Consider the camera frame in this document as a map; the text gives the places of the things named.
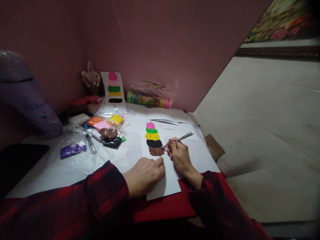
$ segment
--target left hand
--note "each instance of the left hand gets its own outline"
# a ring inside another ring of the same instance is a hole
[[[163,157],[156,161],[140,158],[128,172],[123,174],[129,189],[129,199],[142,197],[151,192],[164,175]]]

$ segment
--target drawing of ice cream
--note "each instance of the drawing of ice cream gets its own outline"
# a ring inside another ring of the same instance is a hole
[[[152,122],[147,123],[146,139],[149,147],[149,152],[152,156],[162,156],[164,154],[164,148],[162,148],[162,142],[160,140],[158,131]]]

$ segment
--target plaid shirt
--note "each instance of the plaid shirt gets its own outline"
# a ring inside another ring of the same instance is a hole
[[[240,206],[224,197],[217,175],[206,172],[202,188],[189,198],[204,226],[224,239],[271,239]],[[103,222],[112,227],[118,209],[128,201],[128,187],[108,161],[81,184],[36,193],[19,200],[0,217],[2,239],[87,239]]]

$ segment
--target flower painting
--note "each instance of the flower painting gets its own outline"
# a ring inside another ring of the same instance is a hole
[[[318,21],[308,0],[274,0],[244,43],[302,40],[318,36]]]

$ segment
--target plastic container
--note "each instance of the plastic container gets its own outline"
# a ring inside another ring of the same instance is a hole
[[[30,121],[34,134],[40,138],[62,134],[62,123],[44,98],[28,65],[12,51],[0,50],[0,97]]]

